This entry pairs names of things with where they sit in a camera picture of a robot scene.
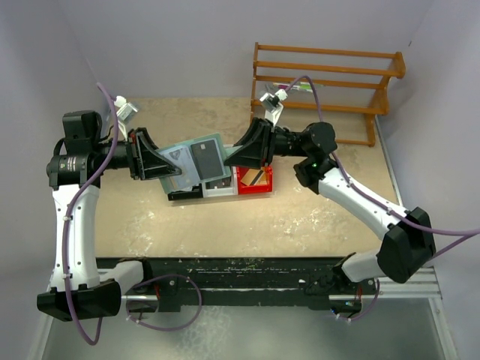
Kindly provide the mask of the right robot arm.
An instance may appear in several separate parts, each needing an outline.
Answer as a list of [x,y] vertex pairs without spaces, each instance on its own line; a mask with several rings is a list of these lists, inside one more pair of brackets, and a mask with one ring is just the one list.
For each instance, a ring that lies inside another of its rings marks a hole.
[[381,241],[378,250],[343,258],[337,277],[346,284],[380,277],[404,284],[436,253],[431,219],[424,209],[408,210],[356,181],[335,157],[337,147],[335,130],[327,122],[294,132],[255,118],[224,164],[259,169],[275,156],[301,157],[293,167],[300,185],[346,209]]

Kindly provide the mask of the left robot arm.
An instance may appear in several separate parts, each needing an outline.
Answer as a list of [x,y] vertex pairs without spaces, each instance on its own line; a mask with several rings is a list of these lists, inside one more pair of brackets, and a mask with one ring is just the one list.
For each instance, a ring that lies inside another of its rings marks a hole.
[[95,212],[105,170],[127,169],[134,180],[154,180],[181,170],[158,153],[146,128],[122,141],[101,138],[101,116],[91,110],[64,114],[64,136],[46,166],[55,203],[55,265],[49,290],[37,295],[37,309],[57,320],[115,316],[122,296],[152,273],[143,259],[120,261],[106,274],[95,256]]

